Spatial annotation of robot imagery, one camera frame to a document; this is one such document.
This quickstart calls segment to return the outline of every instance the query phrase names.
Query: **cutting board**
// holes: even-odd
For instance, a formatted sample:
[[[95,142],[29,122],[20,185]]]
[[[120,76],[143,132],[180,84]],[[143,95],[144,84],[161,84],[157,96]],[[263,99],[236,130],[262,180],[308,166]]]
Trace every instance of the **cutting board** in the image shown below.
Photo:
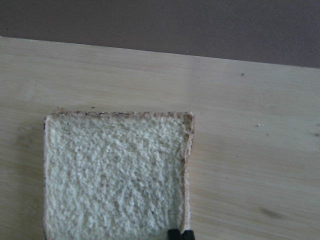
[[[192,111],[197,240],[320,238],[320,69],[0,38],[1,239],[43,239],[61,111]]]

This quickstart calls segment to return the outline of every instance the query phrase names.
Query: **brown crust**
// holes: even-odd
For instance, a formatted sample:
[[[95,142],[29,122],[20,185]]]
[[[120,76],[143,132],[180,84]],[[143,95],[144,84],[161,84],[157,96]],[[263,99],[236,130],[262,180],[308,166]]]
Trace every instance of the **brown crust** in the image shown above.
[[[121,116],[124,118],[132,117],[132,116],[154,116],[154,117],[172,117],[172,118],[183,118],[184,124],[189,127],[188,130],[188,138],[186,141],[186,148],[184,151],[184,158],[181,160],[182,164],[184,164],[183,173],[182,173],[182,194],[184,195],[184,206],[183,206],[183,220],[181,226],[181,232],[185,230],[191,229],[191,211],[190,211],[190,193],[189,193],[189,178],[188,178],[188,157],[192,151],[192,143],[195,133],[195,115],[192,112],[155,112],[155,111],[145,111],[145,112],[83,112],[83,111],[66,111],[66,112],[58,112],[58,113],[50,113],[45,119],[43,123],[44,129],[44,141],[46,142],[47,137],[47,120],[49,116],[65,116],[65,115],[75,115],[75,116]],[[44,177],[44,198],[46,197],[46,148],[44,148],[44,159],[43,159],[43,177]],[[46,209],[46,200],[44,200],[44,209]],[[43,213],[43,226],[44,226],[44,239],[49,239],[46,233],[47,225],[46,225],[46,215]]]

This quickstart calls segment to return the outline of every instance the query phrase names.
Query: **gray background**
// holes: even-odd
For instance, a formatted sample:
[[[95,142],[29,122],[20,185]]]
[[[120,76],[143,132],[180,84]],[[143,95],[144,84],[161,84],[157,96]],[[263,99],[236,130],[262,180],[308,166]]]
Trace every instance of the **gray background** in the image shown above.
[[[0,36],[320,67],[319,0],[2,0]]]

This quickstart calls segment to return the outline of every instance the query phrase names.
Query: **porous bread texture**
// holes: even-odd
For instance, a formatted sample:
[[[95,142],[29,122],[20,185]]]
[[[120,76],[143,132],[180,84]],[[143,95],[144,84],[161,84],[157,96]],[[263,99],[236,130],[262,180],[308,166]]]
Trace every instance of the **porous bread texture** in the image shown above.
[[[194,116],[53,113],[45,120],[48,240],[165,240],[190,228]]]

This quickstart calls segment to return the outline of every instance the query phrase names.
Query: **dark speck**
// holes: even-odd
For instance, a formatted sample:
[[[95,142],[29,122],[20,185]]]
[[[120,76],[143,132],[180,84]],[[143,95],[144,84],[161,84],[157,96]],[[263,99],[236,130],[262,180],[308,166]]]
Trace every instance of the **dark speck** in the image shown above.
[[[264,207],[260,207],[259,210],[260,210],[261,213],[263,213],[263,214],[265,214],[268,217],[273,218],[273,219],[283,219],[284,218],[284,216],[282,214],[277,213],[275,211],[271,211],[271,210],[266,209]]]

